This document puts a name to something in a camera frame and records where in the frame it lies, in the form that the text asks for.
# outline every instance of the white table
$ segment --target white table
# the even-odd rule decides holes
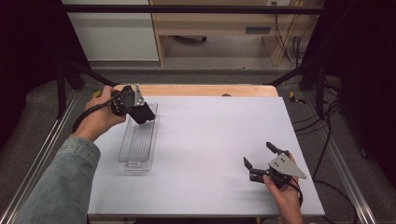
[[[250,182],[246,157],[267,169],[276,157],[265,143],[289,150],[308,175],[300,180],[304,216],[322,216],[302,151],[280,97],[146,96],[159,105],[152,169],[129,175],[118,162],[126,123],[96,142],[92,217],[263,217],[277,215],[263,184]]]

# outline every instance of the gray floor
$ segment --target gray floor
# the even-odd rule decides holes
[[[98,68],[101,69],[97,72],[111,80],[124,83],[262,84],[274,80],[293,68],[293,64],[286,57],[281,66],[273,67],[259,37],[209,36],[205,43],[171,38],[166,56],[164,67],[152,65],[131,67],[128,64],[128,66],[114,69],[107,64],[99,66]],[[93,82],[89,77],[84,76],[84,79],[87,82]],[[309,104],[290,101],[290,91],[294,91],[298,99],[308,100],[307,96],[312,95],[310,91],[301,92],[299,90],[296,85],[298,80],[299,78],[296,77],[277,87],[279,95],[284,97],[292,122],[314,115]],[[331,81],[334,85],[339,84],[336,78]],[[82,110],[91,95],[92,90],[89,89],[80,93],[76,108],[71,113],[53,147],[54,151],[69,135],[71,125],[78,116],[78,111]],[[7,205],[12,201],[55,122],[57,113],[56,83],[50,82],[36,88],[29,93],[26,100],[27,105],[21,115],[20,123],[0,152],[0,186],[2,189],[0,212],[6,211]],[[332,102],[336,100],[336,96],[326,91],[325,100]],[[332,138],[361,188],[376,222],[396,223],[396,216],[393,214],[396,207],[395,189],[383,176],[375,161],[364,159],[361,156],[361,146],[350,128],[347,117],[343,113],[337,112],[332,115],[331,121]],[[310,122],[312,119],[295,124],[295,128],[304,127]],[[324,145],[324,139],[320,131],[303,133],[297,132],[297,136],[312,174]],[[53,157],[54,151],[49,154],[47,164]],[[325,154],[320,165],[318,179],[327,181],[346,192],[329,151]],[[347,201],[328,187],[322,185],[317,185],[317,187],[326,216],[338,223],[351,223],[353,212]],[[211,220],[210,223],[247,223],[246,220],[224,220]],[[306,219],[306,223],[313,222],[326,223],[321,217]],[[264,223],[277,223],[277,221],[270,218]]]

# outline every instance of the transparent container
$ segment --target transparent container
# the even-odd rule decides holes
[[[148,106],[155,114],[155,120],[137,124],[128,116],[119,154],[119,162],[125,162],[125,171],[151,170],[160,117],[157,115],[157,103],[148,103]]]

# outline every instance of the hand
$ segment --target hand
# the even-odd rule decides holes
[[[85,106],[85,110],[109,100],[111,98],[111,92],[113,91],[113,88],[104,86],[102,95],[97,98],[92,98]],[[125,119],[125,116],[114,115],[111,111],[110,104],[108,106],[105,105],[104,107],[95,110],[87,118],[85,118],[79,124],[77,130],[69,137],[83,137],[93,142],[114,125],[123,123]]]
[[[295,163],[293,156],[289,155],[290,159]],[[298,192],[296,189],[289,185],[284,185],[281,189],[278,189],[272,181],[272,179],[265,175],[264,177],[265,186],[273,194],[276,201],[277,210],[285,224],[300,224],[304,223],[303,216],[300,211],[300,203],[298,199]],[[296,185],[294,180],[290,181],[291,184]]]

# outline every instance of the aluminum rail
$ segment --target aluminum rail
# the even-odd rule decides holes
[[[341,8],[326,7],[252,7],[203,5],[44,5],[46,10],[84,13],[215,13],[215,14],[301,14],[321,15]]]
[[[27,197],[35,186],[35,183],[38,180],[39,175],[44,168],[44,165],[46,164],[47,158],[51,153],[53,146],[55,145],[59,134],[63,129],[64,124],[70,115],[70,112],[72,111],[72,108],[75,105],[78,95],[79,91],[72,91],[67,101],[68,107],[66,108],[64,115],[59,119],[56,119],[51,131],[49,132],[49,135],[47,136],[47,139],[45,140],[43,146],[40,148],[37,157],[35,158],[35,161],[33,162],[20,187],[15,193],[14,198],[11,200],[10,204],[8,205],[2,216],[0,216],[1,224],[14,223],[15,218],[17,217],[17,214],[21,208],[21,205],[26,201]]]
[[[308,92],[305,92],[304,96],[305,99],[307,99],[307,102],[310,105],[312,111],[315,113],[316,109],[315,109],[315,100],[313,93],[310,92],[309,94]],[[328,128],[324,127],[320,129],[320,131],[322,133],[323,139],[326,140],[327,134],[329,133]],[[359,185],[356,182],[355,177],[353,177],[352,172],[347,166],[346,161],[344,160],[342,154],[340,153],[340,150],[338,149],[338,146],[335,144],[331,135],[330,135],[328,150],[332,157],[332,162],[334,163],[334,167],[337,170],[337,173],[344,184],[346,193],[349,196],[350,201],[352,201],[352,203],[355,205],[355,209],[356,212],[358,213],[358,217],[361,220],[361,223],[362,224],[377,223],[370,206],[366,202],[361,192],[361,188],[359,188]]]

